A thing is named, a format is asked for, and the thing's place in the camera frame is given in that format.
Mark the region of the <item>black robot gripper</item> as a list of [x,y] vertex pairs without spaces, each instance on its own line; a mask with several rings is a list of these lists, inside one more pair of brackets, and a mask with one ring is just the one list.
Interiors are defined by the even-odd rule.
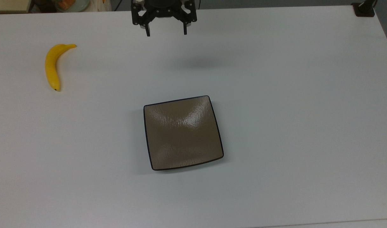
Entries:
[[175,17],[183,24],[184,35],[187,27],[197,21],[195,1],[145,0],[131,2],[132,23],[143,28],[147,37],[151,36],[149,18]]

